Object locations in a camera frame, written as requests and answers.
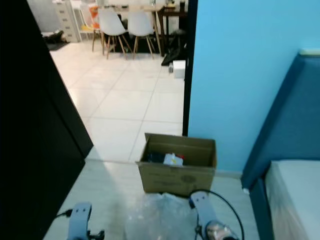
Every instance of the bed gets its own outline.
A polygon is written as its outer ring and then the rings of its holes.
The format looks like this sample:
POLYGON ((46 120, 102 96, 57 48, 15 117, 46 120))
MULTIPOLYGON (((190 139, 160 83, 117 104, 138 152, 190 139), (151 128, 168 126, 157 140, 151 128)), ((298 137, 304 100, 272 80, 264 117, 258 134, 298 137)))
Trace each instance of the bed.
POLYGON ((294 59, 241 182, 260 240, 320 239, 320 56, 294 59))

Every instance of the small white box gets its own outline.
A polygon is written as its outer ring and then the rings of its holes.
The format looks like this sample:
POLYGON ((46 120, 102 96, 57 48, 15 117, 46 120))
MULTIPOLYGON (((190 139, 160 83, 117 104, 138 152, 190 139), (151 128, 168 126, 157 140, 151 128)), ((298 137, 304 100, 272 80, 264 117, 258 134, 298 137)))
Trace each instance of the small white box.
POLYGON ((175 79, 184 79, 186 70, 186 61, 173 61, 173 74, 175 79))

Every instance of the plastic bag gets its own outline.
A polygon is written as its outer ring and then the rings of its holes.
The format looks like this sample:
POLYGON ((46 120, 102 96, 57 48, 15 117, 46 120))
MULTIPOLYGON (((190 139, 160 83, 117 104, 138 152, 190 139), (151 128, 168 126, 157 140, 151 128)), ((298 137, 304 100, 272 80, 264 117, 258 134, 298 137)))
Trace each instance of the plastic bag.
POLYGON ((187 199, 146 194, 128 215, 126 240, 193 240, 197 213, 187 199))

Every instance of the white chair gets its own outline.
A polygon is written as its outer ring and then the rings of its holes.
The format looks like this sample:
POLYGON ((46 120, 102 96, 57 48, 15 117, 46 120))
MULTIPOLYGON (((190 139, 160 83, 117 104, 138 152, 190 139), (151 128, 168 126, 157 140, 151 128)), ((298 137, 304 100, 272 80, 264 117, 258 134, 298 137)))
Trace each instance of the white chair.
POLYGON ((148 43, 151 56, 152 58, 154 58, 154 55, 151 50, 151 46, 153 51, 155 51, 155 47, 149 38, 149 35, 154 33, 154 29, 152 27, 152 24, 147 14, 144 11, 129 12, 128 32, 135 36, 134 47, 133 47, 133 58, 135 58, 135 54, 138 51, 139 39, 142 37, 146 38, 146 42, 148 43))
POLYGON ((94 46, 95 46, 96 32, 98 34, 100 34, 101 44, 102 44, 102 46, 104 45, 103 42, 102 42, 102 34, 100 32, 100 28, 99 27, 94 27, 94 21, 92 19, 92 15, 90 13, 88 4, 82 3, 80 5, 80 12, 82 14, 85 26, 88 29, 93 31, 93 36, 92 36, 92 52, 93 52, 94 51, 94 46))
MULTIPOLYGON (((120 21, 120 18, 118 17, 118 15, 111 9, 99 9, 98 16, 99 16, 100 30, 103 33, 108 35, 106 59, 109 58, 111 37, 113 42, 113 51, 114 51, 114 44, 116 42, 115 37, 118 37, 118 40, 122 48, 122 52, 125 58, 128 59, 120 36, 122 36, 125 44, 130 49, 131 52, 132 52, 132 49, 129 46, 125 36, 123 35, 126 32, 126 30, 122 25, 122 22, 120 21)), ((102 52, 104 52, 104 50, 105 50, 105 45, 103 44, 102 52)))

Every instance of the orange object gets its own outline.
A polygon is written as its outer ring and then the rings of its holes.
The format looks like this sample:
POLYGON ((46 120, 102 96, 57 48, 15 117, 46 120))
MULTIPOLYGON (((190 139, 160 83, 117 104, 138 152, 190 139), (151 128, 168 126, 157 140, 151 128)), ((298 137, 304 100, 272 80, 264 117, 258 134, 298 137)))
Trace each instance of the orange object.
POLYGON ((98 23, 98 6, 89 7, 89 11, 93 21, 92 27, 95 29, 99 29, 100 25, 98 23))

